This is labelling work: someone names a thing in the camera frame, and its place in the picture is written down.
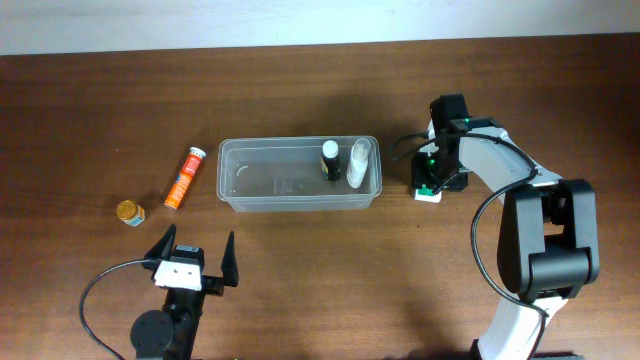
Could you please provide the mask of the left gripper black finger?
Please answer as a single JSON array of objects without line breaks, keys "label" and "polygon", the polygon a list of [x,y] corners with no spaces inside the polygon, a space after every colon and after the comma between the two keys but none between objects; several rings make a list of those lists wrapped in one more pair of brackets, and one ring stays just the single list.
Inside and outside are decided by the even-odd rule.
[{"label": "left gripper black finger", "polygon": [[235,255],[235,235],[233,231],[231,231],[228,236],[221,262],[221,271],[225,287],[237,287],[239,285],[239,271]]},{"label": "left gripper black finger", "polygon": [[145,262],[142,264],[143,268],[155,271],[161,261],[169,260],[174,245],[176,230],[175,224],[169,226],[160,240],[144,255],[143,259]]}]

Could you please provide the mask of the white green medicine box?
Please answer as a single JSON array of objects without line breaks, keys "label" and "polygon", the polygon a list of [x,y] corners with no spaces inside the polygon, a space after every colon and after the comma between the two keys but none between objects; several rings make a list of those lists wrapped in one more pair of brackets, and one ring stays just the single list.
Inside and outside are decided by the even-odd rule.
[{"label": "white green medicine box", "polygon": [[442,199],[442,190],[439,186],[428,187],[422,185],[414,190],[413,199],[421,202],[440,203]]}]

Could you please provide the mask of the white clear-cap bottle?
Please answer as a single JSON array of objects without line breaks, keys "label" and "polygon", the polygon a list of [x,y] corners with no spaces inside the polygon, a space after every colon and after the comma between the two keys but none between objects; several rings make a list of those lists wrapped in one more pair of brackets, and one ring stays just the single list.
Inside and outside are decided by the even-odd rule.
[{"label": "white clear-cap bottle", "polygon": [[347,182],[353,189],[359,188],[363,182],[368,168],[370,150],[371,144],[365,138],[358,139],[351,148],[347,167]]}]

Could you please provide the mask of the dark white-cap bottle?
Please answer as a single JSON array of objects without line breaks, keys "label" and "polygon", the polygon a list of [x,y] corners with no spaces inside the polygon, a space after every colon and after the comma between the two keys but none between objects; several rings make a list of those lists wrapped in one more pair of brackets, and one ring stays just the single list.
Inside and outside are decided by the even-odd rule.
[{"label": "dark white-cap bottle", "polygon": [[327,140],[322,145],[322,172],[329,182],[336,182],[341,175],[339,146],[334,140]]}]

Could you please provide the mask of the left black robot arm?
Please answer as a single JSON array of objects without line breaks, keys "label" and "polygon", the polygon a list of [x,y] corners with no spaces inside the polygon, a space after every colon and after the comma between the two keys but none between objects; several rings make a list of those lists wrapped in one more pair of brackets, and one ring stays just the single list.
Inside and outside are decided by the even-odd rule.
[{"label": "left black robot arm", "polygon": [[154,285],[164,289],[166,297],[161,309],[141,314],[131,327],[130,340],[137,359],[189,360],[205,298],[221,297],[226,288],[239,284],[233,233],[226,242],[222,274],[209,276],[203,273],[204,250],[176,245],[176,231],[176,226],[170,225],[143,257],[143,267],[152,272]]}]

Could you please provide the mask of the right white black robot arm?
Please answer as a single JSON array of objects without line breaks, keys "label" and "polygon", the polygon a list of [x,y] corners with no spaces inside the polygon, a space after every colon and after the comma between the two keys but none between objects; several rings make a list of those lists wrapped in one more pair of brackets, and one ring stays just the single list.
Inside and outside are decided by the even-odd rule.
[{"label": "right white black robot arm", "polygon": [[[412,187],[418,201],[437,203],[477,175],[491,193],[470,227],[474,261],[500,296],[486,332],[470,348],[474,359],[532,359],[553,316],[600,271],[596,200],[584,179],[565,179],[528,156],[491,117],[473,117],[463,95],[429,106],[425,144],[413,150]],[[478,250],[481,215],[502,205],[494,281]]]}]

